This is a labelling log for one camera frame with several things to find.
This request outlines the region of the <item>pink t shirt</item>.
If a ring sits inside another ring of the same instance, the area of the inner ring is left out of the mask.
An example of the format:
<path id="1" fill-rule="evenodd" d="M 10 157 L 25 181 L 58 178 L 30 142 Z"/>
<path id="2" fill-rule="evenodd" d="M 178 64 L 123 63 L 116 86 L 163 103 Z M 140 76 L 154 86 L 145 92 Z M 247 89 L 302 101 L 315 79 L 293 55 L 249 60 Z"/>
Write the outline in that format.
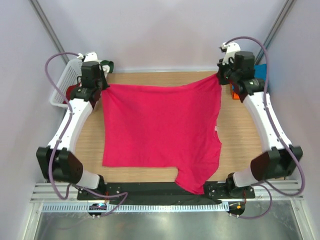
<path id="1" fill-rule="evenodd" d="M 215 74 L 181 86 L 111 84 L 101 94 L 103 166 L 174 167 L 175 183 L 202 195 L 220 164 L 221 98 Z"/>

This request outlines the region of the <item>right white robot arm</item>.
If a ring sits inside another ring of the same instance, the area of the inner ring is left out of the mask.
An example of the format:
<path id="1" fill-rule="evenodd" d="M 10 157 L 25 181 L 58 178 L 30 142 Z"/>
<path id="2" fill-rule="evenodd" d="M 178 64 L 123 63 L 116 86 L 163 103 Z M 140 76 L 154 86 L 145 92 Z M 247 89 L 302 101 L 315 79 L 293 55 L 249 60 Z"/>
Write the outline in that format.
<path id="1" fill-rule="evenodd" d="M 260 137 L 262 154 L 254 158 L 248 168 L 231 173 L 225 185 L 225 192 L 237 198 L 244 187 L 270 179 L 289 177 L 294 170 L 301 175 L 301 194 L 305 188 L 305 175 L 300 165 L 303 150 L 293 146 L 284 133 L 273 110 L 266 79 L 255 77 L 255 56 L 250 51 L 224 49 L 224 58 L 218 66 L 218 81 L 221 85 L 231 84 L 240 101 L 250 113 Z"/>

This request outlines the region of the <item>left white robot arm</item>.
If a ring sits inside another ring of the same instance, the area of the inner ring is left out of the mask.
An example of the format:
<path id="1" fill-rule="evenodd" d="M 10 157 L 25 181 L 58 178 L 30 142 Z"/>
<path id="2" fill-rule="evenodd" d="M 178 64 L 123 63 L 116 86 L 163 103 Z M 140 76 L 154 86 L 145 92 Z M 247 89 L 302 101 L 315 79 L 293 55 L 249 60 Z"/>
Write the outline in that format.
<path id="1" fill-rule="evenodd" d="M 67 111 L 48 145 L 37 149 L 36 158 L 42 175 L 50 181 L 61 200 L 66 200 L 69 193 L 62 195 L 57 182 L 67 183 L 68 187 L 88 189 L 89 195 L 95 200 L 101 200 L 106 194 L 104 178 L 85 170 L 75 156 L 75 148 L 84 123 L 99 101 L 101 92 L 109 87 L 106 76 L 112 71 L 112 67 L 112 62 L 104 65 L 101 60 L 84 60 L 80 75 L 77 76 L 77 86 L 69 97 L 62 93 L 59 86 L 54 86 L 65 101 Z"/>

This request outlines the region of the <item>white green t shirt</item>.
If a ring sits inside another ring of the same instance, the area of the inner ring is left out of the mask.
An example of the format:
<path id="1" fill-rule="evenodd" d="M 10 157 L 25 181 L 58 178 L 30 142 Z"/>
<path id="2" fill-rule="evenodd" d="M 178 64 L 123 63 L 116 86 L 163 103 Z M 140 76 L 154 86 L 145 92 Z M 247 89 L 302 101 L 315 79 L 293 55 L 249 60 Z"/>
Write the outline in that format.
<path id="1" fill-rule="evenodd" d="M 111 60 L 98 60 L 97 61 L 105 74 L 111 74 L 114 71 L 114 62 Z"/>

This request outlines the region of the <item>folded blue t shirt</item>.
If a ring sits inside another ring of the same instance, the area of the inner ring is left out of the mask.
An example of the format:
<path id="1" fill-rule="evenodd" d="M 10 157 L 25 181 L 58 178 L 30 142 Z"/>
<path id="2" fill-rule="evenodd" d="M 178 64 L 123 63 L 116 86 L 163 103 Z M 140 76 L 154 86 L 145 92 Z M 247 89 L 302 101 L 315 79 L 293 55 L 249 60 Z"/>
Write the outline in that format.
<path id="1" fill-rule="evenodd" d="M 267 76 L 267 64 L 259 64 L 259 65 L 255 65 L 254 66 L 254 77 L 256 79 L 262 79 L 262 80 L 266 80 L 266 76 Z"/>

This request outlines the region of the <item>white plastic basket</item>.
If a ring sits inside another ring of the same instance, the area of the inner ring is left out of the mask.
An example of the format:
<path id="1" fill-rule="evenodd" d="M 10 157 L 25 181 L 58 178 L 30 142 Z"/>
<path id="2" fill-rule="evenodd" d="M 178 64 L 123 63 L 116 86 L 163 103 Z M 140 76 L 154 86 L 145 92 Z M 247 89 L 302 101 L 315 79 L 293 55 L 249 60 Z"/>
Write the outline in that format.
<path id="1" fill-rule="evenodd" d="M 56 86 L 66 96 L 67 89 L 70 86 L 77 84 L 77 77 L 81 75 L 82 61 L 75 58 L 70 60 L 64 68 Z M 68 105 L 64 103 L 64 98 L 54 88 L 49 98 L 49 102 L 56 107 L 68 108 Z"/>

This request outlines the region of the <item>dark red t shirt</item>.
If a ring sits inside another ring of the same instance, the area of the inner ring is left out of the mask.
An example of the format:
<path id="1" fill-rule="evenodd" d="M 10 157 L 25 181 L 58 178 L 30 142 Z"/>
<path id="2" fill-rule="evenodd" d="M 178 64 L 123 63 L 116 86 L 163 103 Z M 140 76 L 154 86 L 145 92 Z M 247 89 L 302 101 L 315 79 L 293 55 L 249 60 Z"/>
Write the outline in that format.
<path id="1" fill-rule="evenodd" d="M 71 93 L 72 93 L 72 91 L 73 91 L 75 88 L 79 87 L 79 86 L 80 86 L 80 84 L 77 83 L 77 84 L 71 85 L 71 86 L 69 86 L 69 87 L 67 88 L 67 90 L 66 90 L 66 92 L 65 92 L 65 97 L 66 97 L 66 99 L 67 99 L 68 101 L 71 99 Z"/>

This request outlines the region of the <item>folded orange t shirt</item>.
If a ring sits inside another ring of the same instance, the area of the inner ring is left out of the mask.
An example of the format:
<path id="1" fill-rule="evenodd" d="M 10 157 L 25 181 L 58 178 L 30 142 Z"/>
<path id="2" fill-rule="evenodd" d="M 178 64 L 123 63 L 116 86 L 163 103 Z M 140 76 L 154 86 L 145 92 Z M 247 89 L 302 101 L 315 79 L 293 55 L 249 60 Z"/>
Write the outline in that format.
<path id="1" fill-rule="evenodd" d="M 230 85 L 230 94 L 231 94 L 231 97 L 232 97 L 233 100 L 239 100 L 240 99 L 239 95 L 235 92 L 233 85 Z"/>

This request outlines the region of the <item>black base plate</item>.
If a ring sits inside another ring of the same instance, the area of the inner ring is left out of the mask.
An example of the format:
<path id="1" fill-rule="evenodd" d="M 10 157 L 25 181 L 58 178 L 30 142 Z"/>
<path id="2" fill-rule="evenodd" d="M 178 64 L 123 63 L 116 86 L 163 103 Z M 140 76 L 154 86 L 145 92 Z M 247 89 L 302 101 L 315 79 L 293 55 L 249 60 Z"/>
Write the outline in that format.
<path id="1" fill-rule="evenodd" d="M 127 192 L 124 205 L 136 206 L 195 206 L 217 205 L 223 199 L 254 199 L 253 187 L 236 187 L 233 183 L 207 181 L 200 188 L 203 193 L 193 194 L 174 182 L 111 182 L 105 184 L 104 192 L 108 196 Z"/>

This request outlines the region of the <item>aluminium frame rail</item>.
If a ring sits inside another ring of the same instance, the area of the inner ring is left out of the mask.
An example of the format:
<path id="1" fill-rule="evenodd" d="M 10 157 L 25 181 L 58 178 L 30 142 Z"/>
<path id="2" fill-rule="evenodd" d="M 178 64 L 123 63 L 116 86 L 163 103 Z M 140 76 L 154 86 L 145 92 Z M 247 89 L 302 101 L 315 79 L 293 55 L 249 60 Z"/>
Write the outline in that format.
<path id="1" fill-rule="evenodd" d="M 293 194 L 297 192 L 301 184 L 297 180 L 284 180 L 284 179 L 277 179 L 277 180 L 269 180 L 270 184 L 272 184 L 275 188 L 279 189 L 280 191 L 288 194 Z M 263 186 L 268 188 L 272 197 L 274 199 L 284 199 L 286 196 L 274 190 L 271 186 L 267 183 L 262 183 Z M 267 191 L 261 186 L 254 186 L 254 193 L 257 199 L 268 200 L 269 195 Z M 68 201 L 76 201 L 78 197 L 78 190 L 71 186 L 69 189 L 69 195 L 67 200 Z M 60 201 L 61 199 L 56 195 L 54 189 L 52 188 L 50 183 L 37 183 L 34 187 L 31 202 L 38 202 L 38 201 L 48 201 L 48 202 L 56 202 Z"/>

